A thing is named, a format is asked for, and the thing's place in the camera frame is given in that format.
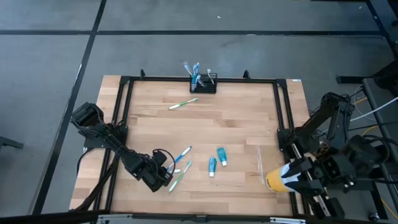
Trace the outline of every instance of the wooden tabletop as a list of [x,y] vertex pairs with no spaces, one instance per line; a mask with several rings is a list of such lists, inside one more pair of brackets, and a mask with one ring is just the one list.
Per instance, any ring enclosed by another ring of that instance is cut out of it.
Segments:
[[[105,122],[111,121],[119,80],[115,75],[103,78],[96,104],[104,111]],[[300,126],[308,119],[302,83],[287,80],[287,84],[294,122]],[[194,97],[199,100],[168,110]],[[281,89],[280,98],[284,109]],[[285,111],[284,121],[287,126]],[[192,165],[170,194],[171,184],[152,193],[120,163],[113,212],[292,215],[289,195],[271,192],[264,182],[270,170],[284,165],[271,84],[219,83],[215,95],[204,95],[191,94],[185,82],[135,81],[127,125],[128,148],[150,155],[161,148],[177,157],[192,146],[177,169],[184,169],[189,160]],[[218,147],[226,149],[228,165],[222,167],[218,160],[215,176],[209,177],[208,161],[217,157]],[[104,149],[95,149],[81,161],[70,208],[79,206],[97,184],[103,156]],[[100,208],[104,208],[104,198]],[[297,198],[302,213],[298,194]]]

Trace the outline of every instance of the yellow object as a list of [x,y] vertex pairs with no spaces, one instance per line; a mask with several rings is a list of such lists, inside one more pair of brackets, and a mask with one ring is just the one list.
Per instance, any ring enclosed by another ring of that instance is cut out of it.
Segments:
[[355,104],[360,103],[360,102],[362,102],[362,101],[364,101],[364,100],[367,100],[367,99],[368,99],[367,97],[365,97],[365,98],[363,98],[363,99],[360,99],[360,100],[358,100],[357,102],[355,102]]
[[381,202],[384,204],[384,206],[386,206],[387,209],[391,212],[391,214],[392,214],[396,219],[398,219],[398,216],[391,210],[390,207],[388,207],[387,203],[386,203],[382,198],[380,198],[380,199],[381,199]]
[[377,125],[375,125],[375,126],[371,126],[370,128],[368,128],[367,130],[365,130],[362,134],[361,134],[361,136],[364,136],[366,133],[368,133],[368,132],[370,132],[370,131],[372,131],[373,129],[375,129],[375,128],[377,128]]
[[294,192],[295,190],[285,186],[286,183],[292,181],[298,181],[297,177],[300,174],[293,175],[291,177],[282,178],[284,174],[289,171],[289,164],[274,169],[266,175],[266,182],[268,188],[273,192]]

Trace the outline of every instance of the green toothbrush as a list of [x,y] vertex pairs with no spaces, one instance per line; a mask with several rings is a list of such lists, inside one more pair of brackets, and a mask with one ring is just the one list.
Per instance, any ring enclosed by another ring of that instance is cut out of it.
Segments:
[[190,101],[185,101],[185,102],[179,103],[179,104],[177,104],[177,105],[171,106],[171,107],[169,108],[169,110],[178,108],[178,107],[180,107],[180,106],[186,105],[186,104],[189,103],[189,102],[198,101],[198,100],[199,100],[199,98],[195,98],[195,99],[192,99],[192,100],[190,100]]
[[173,183],[172,187],[169,190],[169,193],[174,189],[174,187],[176,186],[176,184],[181,180],[181,178],[184,176],[185,172],[187,171],[187,169],[191,166],[192,161],[189,161],[187,163],[187,167],[185,168],[184,172],[182,172],[179,177],[177,178],[177,180],[175,180],[175,182]]

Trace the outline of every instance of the floor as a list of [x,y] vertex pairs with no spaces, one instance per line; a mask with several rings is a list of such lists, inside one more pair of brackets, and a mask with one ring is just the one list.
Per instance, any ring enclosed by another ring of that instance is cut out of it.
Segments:
[[[91,30],[100,2],[2,0],[0,30]],[[395,16],[386,1],[372,3],[398,39],[398,31],[389,26]],[[99,30],[377,30],[377,26],[363,2],[108,0]],[[10,147],[0,151],[2,217],[29,212],[87,41],[88,35],[0,35],[0,136],[25,143],[20,151]],[[94,41],[75,106],[96,101],[103,75],[138,75],[141,68],[148,76],[186,75],[182,63],[187,61],[200,62],[221,77],[241,77],[247,69],[253,78],[299,78],[308,107],[314,109],[328,91],[354,93],[357,85],[337,85],[336,75],[372,75],[392,59],[386,41],[378,37],[102,35]],[[368,111],[369,105],[361,103],[359,109]],[[366,124],[372,121],[362,119],[351,126]],[[67,211],[82,145],[83,138],[70,126],[45,213]],[[365,220],[374,211],[369,195],[331,194],[339,196],[347,218]]]

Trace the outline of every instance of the small toothpaste tube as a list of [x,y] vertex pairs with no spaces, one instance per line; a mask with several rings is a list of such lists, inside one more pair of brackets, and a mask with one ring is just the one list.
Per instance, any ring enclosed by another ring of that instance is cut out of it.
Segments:
[[214,174],[216,172],[216,165],[217,165],[216,158],[211,157],[209,160],[209,177],[214,177]]
[[226,163],[226,153],[225,153],[225,149],[223,147],[217,149],[217,155],[218,155],[218,158],[221,161],[221,164],[223,166],[226,166],[227,165],[227,163]]

